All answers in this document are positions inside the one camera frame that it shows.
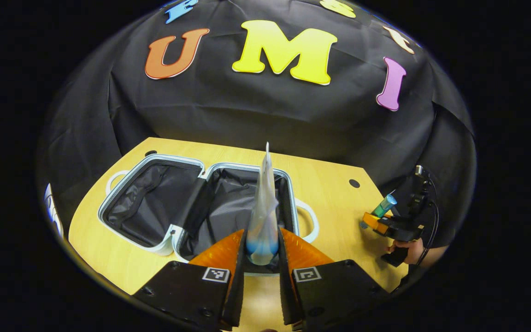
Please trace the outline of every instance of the letter m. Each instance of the letter m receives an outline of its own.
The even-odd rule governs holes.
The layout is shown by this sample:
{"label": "letter m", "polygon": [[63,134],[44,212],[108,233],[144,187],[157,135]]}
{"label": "letter m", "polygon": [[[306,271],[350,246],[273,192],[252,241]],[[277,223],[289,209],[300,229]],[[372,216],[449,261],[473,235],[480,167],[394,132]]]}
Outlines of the letter m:
{"label": "letter m", "polygon": [[282,73],[299,55],[298,65],[290,69],[293,78],[321,85],[331,82],[327,74],[327,62],[331,44],[337,42],[334,35],[318,29],[307,29],[289,41],[272,21],[246,21],[241,26],[247,30],[247,39],[241,58],[232,64],[234,71],[261,73],[266,67],[260,61],[261,50],[264,50],[275,74]]}

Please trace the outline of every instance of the white suitcase handle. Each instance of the white suitcase handle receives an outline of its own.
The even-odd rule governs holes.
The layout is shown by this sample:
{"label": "white suitcase handle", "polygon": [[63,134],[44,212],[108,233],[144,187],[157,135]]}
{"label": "white suitcase handle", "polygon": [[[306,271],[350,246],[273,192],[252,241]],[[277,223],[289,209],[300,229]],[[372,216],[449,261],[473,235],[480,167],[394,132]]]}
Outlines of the white suitcase handle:
{"label": "white suitcase handle", "polygon": [[317,215],[314,213],[314,211],[311,208],[311,206],[309,206],[305,202],[302,202],[301,200],[299,200],[296,197],[295,197],[295,205],[298,208],[303,208],[304,210],[306,210],[306,212],[308,212],[308,214],[310,215],[311,220],[313,221],[313,230],[310,232],[309,235],[302,237],[303,240],[305,240],[306,242],[313,243],[313,241],[319,235],[319,220],[317,219]]}
{"label": "white suitcase handle", "polygon": [[106,196],[108,196],[110,194],[110,191],[112,191],[112,182],[114,182],[114,180],[119,176],[125,176],[126,174],[128,174],[128,172],[130,171],[120,171],[110,177],[108,183],[106,184]]}

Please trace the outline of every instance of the person's hand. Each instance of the person's hand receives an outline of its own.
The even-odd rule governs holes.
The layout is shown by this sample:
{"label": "person's hand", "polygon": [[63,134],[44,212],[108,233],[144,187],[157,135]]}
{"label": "person's hand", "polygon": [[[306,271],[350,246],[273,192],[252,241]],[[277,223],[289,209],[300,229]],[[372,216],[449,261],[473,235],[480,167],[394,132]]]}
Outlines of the person's hand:
{"label": "person's hand", "polygon": [[416,264],[417,261],[419,261],[419,257],[421,257],[421,254],[423,253],[423,240],[419,238],[417,241],[411,241],[411,242],[403,242],[403,241],[397,241],[394,240],[392,242],[392,246],[386,247],[386,251],[393,252],[395,250],[395,247],[399,248],[409,248],[409,251],[407,252],[407,257],[405,257],[405,260],[403,261],[406,264]]}

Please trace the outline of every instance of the wooden table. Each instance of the wooden table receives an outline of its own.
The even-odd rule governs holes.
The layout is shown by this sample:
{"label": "wooden table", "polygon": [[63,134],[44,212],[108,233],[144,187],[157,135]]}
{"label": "wooden table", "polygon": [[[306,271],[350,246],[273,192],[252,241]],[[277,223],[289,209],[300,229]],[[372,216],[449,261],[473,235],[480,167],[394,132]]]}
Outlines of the wooden table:
{"label": "wooden table", "polygon": [[[134,294],[166,263],[179,260],[175,254],[158,256],[146,252],[118,237],[97,219],[108,179],[116,172],[133,168],[151,150],[201,160],[206,169],[217,162],[260,166],[265,154],[221,145],[148,138],[101,176],[78,206],[68,238],[97,273],[128,294]],[[364,212],[371,212],[382,200],[363,168],[275,153],[271,159],[274,168],[289,174],[295,196],[310,205],[319,219],[320,232],[313,245],[336,261],[353,259],[385,290],[390,292],[396,288],[407,274],[407,265],[392,267],[379,259],[392,240],[369,228],[360,229]],[[358,181],[360,187],[350,185],[350,179]],[[300,208],[298,212],[299,229],[305,236],[310,233],[312,223],[308,213]],[[258,332],[265,328],[291,331],[290,326],[283,324],[279,277],[245,276],[241,325],[234,331]]]}

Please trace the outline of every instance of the plastic bag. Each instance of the plastic bag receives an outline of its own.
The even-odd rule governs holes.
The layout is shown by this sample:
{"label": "plastic bag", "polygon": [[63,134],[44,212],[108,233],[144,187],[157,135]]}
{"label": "plastic bag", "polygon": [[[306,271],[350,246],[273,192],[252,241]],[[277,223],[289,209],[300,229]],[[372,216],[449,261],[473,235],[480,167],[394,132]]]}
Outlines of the plastic bag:
{"label": "plastic bag", "polygon": [[269,142],[265,145],[265,154],[257,180],[255,207],[251,211],[247,231],[247,252],[249,260],[255,265],[267,265],[278,253],[276,220],[278,200],[276,200]]}

